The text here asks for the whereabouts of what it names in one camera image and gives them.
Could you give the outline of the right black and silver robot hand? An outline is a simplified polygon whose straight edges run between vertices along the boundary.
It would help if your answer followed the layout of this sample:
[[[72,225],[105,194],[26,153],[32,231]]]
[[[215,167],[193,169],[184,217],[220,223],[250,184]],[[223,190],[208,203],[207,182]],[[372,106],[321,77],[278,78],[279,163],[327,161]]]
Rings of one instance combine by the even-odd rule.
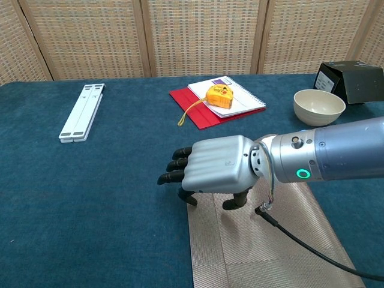
[[[246,204],[248,192],[258,180],[251,167],[255,144],[236,135],[201,140],[179,148],[157,184],[181,183],[178,197],[192,206],[197,205],[193,197],[197,193],[231,194],[233,197],[223,202],[223,209],[239,209]]]

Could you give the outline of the grey woven placemat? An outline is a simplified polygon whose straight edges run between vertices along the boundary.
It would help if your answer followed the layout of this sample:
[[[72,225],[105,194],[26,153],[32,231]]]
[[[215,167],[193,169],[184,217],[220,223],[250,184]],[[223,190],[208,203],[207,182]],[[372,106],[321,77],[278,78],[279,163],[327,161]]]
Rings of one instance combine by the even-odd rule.
[[[352,266],[344,247],[305,183],[275,187],[274,227],[255,214],[268,198],[259,180],[244,207],[226,211],[227,194],[197,194],[188,206],[194,288],[365,288],[296,243],[300,239],[336,262]]]

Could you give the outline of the white bowl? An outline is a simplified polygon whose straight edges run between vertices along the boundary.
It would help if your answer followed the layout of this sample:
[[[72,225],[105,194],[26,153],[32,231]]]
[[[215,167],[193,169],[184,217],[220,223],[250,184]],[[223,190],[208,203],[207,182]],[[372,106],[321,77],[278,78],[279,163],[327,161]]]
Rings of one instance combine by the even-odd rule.
[[[303,123],[320,127],[336,121],[345,111],[346,104],[330,92],[305,89],[294,94],[293,109]]]

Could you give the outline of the red folder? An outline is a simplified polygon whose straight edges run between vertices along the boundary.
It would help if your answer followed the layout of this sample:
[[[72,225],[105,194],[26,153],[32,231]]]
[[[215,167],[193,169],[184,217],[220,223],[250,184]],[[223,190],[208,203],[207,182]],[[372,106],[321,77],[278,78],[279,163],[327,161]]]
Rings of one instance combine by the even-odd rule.
[[[170,91],[170,96],[177,102],[177,104],[183,111],[186,111],[198,99],[195,94],[188,88]],[[187,115],[191,119],[191,121],[197,126],[198,129],[203,130],[238,118],[250,116],[252,114],[259,113],[265,110],[266,108],[262,107],[249,112],[240,113],[235,116],[221,118],[215,113],[213,113],[205,104],[198,104],[192,107],[187,112]]]

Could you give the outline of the yellow tape measure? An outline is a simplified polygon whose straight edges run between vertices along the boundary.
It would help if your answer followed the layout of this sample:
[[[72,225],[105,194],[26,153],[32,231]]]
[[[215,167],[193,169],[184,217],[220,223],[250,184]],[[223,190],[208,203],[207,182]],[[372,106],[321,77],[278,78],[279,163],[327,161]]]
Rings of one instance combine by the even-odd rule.
[[[229,88],[225,84],[217,84],[211,86],[205,95],[205,98],[202,98],[200,100],[195,101],[193,104],[191,104],[188,109],[184,112],[180,120],[178,121],[177,125],[181,127],[184,124],[185,117],[187,115],[187,112],[194,106],[206,101],[208,104],[222,107],[225,109],[230,109],[232,106],[232,100],[233,100],[233,91],[231,88]]]

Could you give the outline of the white spiral notebook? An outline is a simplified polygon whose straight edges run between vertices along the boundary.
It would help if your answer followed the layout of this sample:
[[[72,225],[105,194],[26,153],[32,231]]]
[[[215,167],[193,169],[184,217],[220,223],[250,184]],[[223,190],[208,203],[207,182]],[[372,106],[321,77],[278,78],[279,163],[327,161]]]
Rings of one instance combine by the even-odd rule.
[[[201,82],[195,82],[188,85],[188,89],[192,91],[198,99],[205,98],[207,90],[217,84],[225,84],[233,91],[232,106],[230,109],[217,107],[203,102],[213,113],[221,118],[235,116],[240,113],[249,112],[258,108],[265,107],[266,104],[258,99],[243,86],[235,82],[229,76],[216,77]]]

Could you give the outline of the bamboo folding screen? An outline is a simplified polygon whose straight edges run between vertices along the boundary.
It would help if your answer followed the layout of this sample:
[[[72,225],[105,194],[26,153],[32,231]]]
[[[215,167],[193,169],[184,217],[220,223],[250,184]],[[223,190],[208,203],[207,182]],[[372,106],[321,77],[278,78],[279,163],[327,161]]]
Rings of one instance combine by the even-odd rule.
[[[0,0],[0,86],[347,60],[384,67],[384,0]]]

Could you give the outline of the blue table cloth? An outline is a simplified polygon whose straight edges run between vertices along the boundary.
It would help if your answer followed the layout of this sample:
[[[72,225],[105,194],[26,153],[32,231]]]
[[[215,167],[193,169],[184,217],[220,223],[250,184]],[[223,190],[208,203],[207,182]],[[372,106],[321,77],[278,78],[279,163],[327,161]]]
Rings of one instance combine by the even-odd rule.
[[[58,136],[85,80],[0,86],[0,288],[194,288],[189,205],[158,177],[174,150],[199,140],[305,129],[293,96],[314,76],[235,76],[264,112],[178,127],[169,93],[197,81],[106,80],[79,143]]]

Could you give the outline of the white folding laptop stand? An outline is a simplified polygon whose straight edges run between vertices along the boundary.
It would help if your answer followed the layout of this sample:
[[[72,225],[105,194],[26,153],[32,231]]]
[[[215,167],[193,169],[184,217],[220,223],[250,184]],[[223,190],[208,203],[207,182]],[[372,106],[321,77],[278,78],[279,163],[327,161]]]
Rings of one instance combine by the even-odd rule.
[[[104,83],[83,87],[64,127],[59,134],[61,143],[83,142],[88,138],[103,97]]]

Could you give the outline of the black cardboard box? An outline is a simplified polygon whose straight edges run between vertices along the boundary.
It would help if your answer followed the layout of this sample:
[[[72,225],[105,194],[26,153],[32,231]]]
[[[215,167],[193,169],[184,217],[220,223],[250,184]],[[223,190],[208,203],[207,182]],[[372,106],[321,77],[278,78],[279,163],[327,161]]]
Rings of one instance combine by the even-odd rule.
[[[313,88],[330,92],[346,104],[384,101],[384,70],[361,61],[323,62]]]

